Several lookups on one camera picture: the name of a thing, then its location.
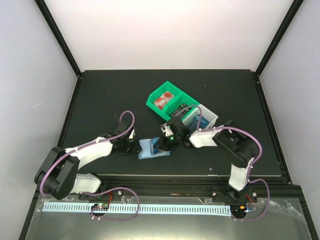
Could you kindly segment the white bin with blue cards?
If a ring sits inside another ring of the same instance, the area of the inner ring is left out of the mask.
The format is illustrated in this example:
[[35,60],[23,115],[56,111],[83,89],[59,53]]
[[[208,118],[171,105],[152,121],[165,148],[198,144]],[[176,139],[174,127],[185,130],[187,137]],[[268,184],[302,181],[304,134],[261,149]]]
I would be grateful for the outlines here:
[[193,107],[183,118],[182,118],[182,122],[185,126],[188,126],[189,123],[192,121],[193,117],[195,117],[196,115],[200,114],[200,118],[199,121],[201,121],[201,118],[204,117],[209,121],[209,125],[204,128],[204,129],[208,129],[208,128],[212,128],[217,119],[219,118],[218,115],[216,115],[215,113],[213,113],[211,110],[209,110],[207,107],[205,107],[202,104],[199,104],[198,107]]

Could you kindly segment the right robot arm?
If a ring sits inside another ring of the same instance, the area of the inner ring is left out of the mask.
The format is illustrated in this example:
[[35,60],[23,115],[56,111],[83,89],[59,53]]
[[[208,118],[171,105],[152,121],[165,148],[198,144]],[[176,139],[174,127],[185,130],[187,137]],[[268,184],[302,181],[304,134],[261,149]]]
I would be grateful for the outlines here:
[[219,147],[225,151],[231,164],[227,189],[228,198],[240,201],[245,195],[245,187],[250,182],[251,170],[263,153],[261,143],[250,133],[237,127],[232,120],[226,124],[200,128],[199,124],[186,126],[175,116],[160,126],[162,136],[153,144],[153,148],[171,151],[183,145],[195,149]]

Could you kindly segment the blue card holder wallet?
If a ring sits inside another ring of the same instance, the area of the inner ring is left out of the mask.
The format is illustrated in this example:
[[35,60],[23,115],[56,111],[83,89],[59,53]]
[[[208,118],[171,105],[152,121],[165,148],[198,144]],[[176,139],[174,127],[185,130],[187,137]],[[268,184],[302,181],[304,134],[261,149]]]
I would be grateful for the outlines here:
[[140,139],[138,142],[141,147],[141,151],[138,154],[138,159],[144,160],[144,159],[152,159],[157,157],[169,156],[171,154],[170,151],[157,149],[155,147],[159,139],[160,139],[159,137],[154,137],[149,139]]

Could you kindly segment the green bin with red cards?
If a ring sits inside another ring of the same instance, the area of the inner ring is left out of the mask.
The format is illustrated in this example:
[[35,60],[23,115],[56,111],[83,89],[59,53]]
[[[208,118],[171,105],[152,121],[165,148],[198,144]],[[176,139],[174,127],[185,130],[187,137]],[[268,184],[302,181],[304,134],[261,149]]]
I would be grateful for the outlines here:
[[172,112],[178,107],[179,97],[183,93],[181,89],[166,81],[149,95],[146,105],[157,115],[168,121]]

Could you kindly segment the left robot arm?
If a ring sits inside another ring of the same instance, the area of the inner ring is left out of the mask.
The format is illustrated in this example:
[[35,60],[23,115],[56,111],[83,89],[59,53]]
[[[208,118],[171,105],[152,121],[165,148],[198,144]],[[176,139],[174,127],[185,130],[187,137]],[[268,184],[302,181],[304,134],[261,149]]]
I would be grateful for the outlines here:
[[57,200],[69,194],[89,193],[95,199],[103,199],[108,192],[98,175],[78,173],[84,166],[115,153],[137,154],[141,147],[136,139],[134,125],[121,122],[113,132],[106,133],[80,146],[62,149],[52,148],[34,177],[34,183],[42,195]]

